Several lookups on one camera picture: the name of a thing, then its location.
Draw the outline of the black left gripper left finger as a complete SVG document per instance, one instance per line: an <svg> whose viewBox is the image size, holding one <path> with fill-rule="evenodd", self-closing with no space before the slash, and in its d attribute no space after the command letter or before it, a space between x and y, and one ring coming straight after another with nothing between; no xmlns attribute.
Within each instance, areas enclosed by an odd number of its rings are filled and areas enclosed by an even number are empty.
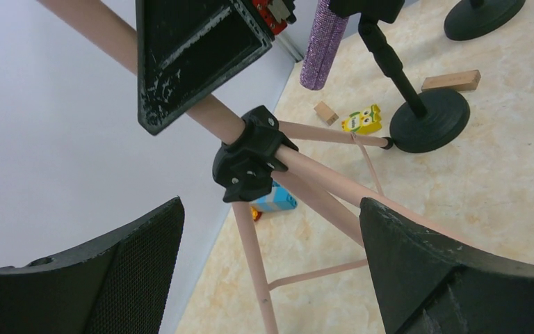
<svg viewBox="0 0 534 334"><path fill-rule="evenodd" d="M0 333L158 333L185 223L173 198L24 267L0 268Z"/></svg>

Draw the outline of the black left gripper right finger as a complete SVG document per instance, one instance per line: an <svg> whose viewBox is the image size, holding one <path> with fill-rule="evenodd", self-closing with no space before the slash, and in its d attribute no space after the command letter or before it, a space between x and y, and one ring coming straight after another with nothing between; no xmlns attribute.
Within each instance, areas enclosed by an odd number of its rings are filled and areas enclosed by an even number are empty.
<svg viewBox="0 0 534 334"><path fill-rule="evenodd" d="M534 333L534 264L463 244L372 198L359 221L387 333Z"/></svg>

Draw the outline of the purple glitter microphone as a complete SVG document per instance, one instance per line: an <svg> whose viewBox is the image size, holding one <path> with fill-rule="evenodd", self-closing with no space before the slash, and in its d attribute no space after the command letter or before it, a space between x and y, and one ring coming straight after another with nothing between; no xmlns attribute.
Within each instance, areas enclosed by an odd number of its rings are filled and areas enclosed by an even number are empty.
<svg viewBox="0 0 534 334"><path fill-rule="evenodd" d="M309 90L324 87L349 20L334 14L330 3L318 2L300 72L300 84Z"/></svg>

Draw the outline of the black microphone desk stand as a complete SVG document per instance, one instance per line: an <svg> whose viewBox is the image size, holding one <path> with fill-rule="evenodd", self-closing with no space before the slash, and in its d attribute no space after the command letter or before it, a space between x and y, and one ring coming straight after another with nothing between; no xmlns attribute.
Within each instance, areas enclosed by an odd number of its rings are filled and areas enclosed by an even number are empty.
<svg viewBox="0 0 534 334"><path fill-rule="evenodd" d="M382 73L391 79L405 100L389 125L394 145L409 153L439 149L457 138L467 126L468 101L456 90L436 88L416 92L403 71L403 63L378 26L392 24L404 6L399 0L334 0L329 9L340 17L359 14L358 33Z"/></svg>

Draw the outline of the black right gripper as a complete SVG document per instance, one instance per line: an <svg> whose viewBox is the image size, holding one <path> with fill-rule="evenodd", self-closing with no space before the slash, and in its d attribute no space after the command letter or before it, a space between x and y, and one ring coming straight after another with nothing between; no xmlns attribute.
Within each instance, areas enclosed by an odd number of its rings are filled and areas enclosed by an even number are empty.
<svg viewBox="0 0 534 334"><path fill-rule="evenodd" d="M294 0L136 2L138 122L156 136L262 57Z"/></svg>

